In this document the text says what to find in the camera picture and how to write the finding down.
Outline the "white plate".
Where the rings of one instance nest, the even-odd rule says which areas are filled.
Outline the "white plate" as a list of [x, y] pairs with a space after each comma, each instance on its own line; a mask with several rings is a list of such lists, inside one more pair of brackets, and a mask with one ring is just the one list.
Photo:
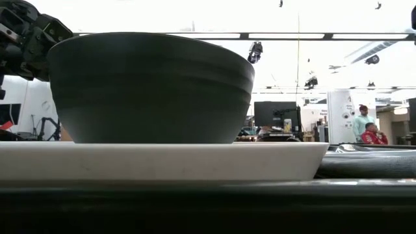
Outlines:
[[0, 181], [309, 180], [328, 148], [323, 142], [0, 142]]

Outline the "grey cloth napkin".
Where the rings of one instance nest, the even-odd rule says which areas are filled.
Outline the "grey cloth napkin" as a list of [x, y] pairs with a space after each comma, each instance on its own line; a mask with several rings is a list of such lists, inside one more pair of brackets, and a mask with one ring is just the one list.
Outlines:
[[416, 179], [416, 149], [327, 152], [316, 179]]

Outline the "person in light green top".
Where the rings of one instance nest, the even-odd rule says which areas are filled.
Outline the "person in light green top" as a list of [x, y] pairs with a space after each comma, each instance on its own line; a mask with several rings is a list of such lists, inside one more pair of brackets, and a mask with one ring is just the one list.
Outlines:
[[368, 107], [361, 105], [359, 107], [359, 115], [353, 121], [353, 133], [357, 143], [362, 142], [361, 135], [365, 132], [367, 123], [375, 124], [376, 121], [373, 117], [369, 116]]

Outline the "black wall screen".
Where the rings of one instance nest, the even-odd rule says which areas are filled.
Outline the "black wall screen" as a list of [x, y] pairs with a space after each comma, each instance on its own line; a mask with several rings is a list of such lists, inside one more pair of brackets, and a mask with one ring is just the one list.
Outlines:
[[18, 125], [21, 111], [21, 103], [0, 104], [0, 125], [11, 122]]

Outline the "white square pillar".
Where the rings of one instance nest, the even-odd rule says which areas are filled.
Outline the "white square pillar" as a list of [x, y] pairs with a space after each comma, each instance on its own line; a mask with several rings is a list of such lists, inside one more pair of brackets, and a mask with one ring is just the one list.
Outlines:
[[375, 93], [353, 90], [332, 90], [328, 92], [328, 133], [330, 144], [356, 143], [355, 122], [361, 115], [361, 106], [368, 108], [365, 121], [376, 123]]

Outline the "dark grey ribbed bowl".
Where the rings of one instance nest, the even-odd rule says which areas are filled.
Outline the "dark grey ribbed bowl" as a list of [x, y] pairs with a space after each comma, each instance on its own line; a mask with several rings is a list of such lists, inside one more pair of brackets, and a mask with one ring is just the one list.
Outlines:
[[233, 51], [157, 33], [77, 36], [47, 60], [58, 117], [76, 143], [230, 144], [255, 78]]

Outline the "person in red jacket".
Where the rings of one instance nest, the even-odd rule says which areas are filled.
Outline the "person in red jacket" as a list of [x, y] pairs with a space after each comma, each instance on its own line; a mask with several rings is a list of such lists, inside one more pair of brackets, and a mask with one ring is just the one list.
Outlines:
[[381, 132], [377, 126], [369, 122], [365, 125], [365, 131], [361, 134], [361, 139], [364, 144], [387, 145], [388, 139], [386, 135]]

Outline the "black computer monitor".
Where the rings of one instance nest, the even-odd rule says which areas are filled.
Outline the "black computer monitor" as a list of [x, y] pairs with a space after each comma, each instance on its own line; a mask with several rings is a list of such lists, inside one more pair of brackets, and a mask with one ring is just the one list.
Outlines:
[[254, 103], [254, 120], [257, 127], [283, 127], [284, 120], [292, 123], [292, 131], [300, 131], [300, 107], [293, 101], [258, 101]]

